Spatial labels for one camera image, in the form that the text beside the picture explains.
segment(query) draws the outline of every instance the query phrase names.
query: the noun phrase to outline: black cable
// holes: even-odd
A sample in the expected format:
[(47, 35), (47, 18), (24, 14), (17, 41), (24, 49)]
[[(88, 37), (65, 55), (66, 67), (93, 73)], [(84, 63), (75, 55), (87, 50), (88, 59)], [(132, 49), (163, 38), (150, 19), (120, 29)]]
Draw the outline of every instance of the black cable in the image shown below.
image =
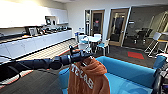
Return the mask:
[(0, 55), (0, 57), (4, 57), (4, 58), (7, 58), (7, 59), (11, 59), (11, 60), (13, 60), (12, 58), (7, 57), (7, 56), (3, 56), (3, 55)]
[[(9, 67), (10, 69), (12, 69), (14, 72), (16, 72), (17, 74), (19, 74), (19, 71), (18, 71), (17, 69), (15, 69), (14, 67), (12, 67), (12, 66), (8, 66), (8, 67)], [(11, 82), (10, 84), (0, 84), (0, 85), (11, 85), (11, 84), (17, 82), (20, 78), (21, 78), (21, 75), (19, 74), (19, 78), (18, 78), (16, 81)]]

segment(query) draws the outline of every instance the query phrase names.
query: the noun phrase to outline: door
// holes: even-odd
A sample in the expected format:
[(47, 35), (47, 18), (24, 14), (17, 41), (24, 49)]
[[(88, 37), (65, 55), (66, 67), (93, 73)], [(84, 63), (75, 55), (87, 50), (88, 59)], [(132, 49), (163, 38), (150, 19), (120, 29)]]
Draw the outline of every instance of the door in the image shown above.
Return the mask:
[(107, 36), (108, 39), (110, 38), (110, 45), (122, 46), (128, 11), (129, 8), (111, 10)]
[(103, 21), (104, 21), (104, 10), (92, 10), (91, 15), (91, 35), (102, 34)]

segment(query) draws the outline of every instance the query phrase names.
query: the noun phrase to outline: kitchen appliance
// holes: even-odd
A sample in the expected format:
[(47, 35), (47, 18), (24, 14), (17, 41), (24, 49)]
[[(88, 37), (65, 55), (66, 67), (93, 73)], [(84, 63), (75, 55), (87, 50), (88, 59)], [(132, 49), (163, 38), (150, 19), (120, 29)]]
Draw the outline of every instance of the kitchen appliance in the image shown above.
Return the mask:
[(25, 27), (25, 30), (26, 30), (26, 33), (31, 36), (38, 35), (37, 27)]

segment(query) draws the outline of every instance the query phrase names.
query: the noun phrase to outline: ceiling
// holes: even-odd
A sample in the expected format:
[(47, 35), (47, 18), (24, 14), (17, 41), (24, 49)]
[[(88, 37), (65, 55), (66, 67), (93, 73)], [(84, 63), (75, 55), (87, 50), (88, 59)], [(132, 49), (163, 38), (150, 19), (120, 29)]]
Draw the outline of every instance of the ceiling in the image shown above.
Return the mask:
[(53, 1), (58, 1), (61, 3), (68, 3), (68, 2), (75, 2), (75, 1), (81, 1), (81, 0), (53, 0)]

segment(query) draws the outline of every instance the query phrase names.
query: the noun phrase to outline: table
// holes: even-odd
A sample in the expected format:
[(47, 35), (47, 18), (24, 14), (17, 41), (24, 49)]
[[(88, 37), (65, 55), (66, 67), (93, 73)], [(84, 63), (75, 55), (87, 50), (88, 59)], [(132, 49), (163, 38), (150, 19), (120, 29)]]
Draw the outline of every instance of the table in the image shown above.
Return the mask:
[(89, 42), (99, 42), (101, 38), (99, 37), (93, 37), (93, 36), (87, 36), (84, 39), (81, 39), (82, 41), (89, 41)]

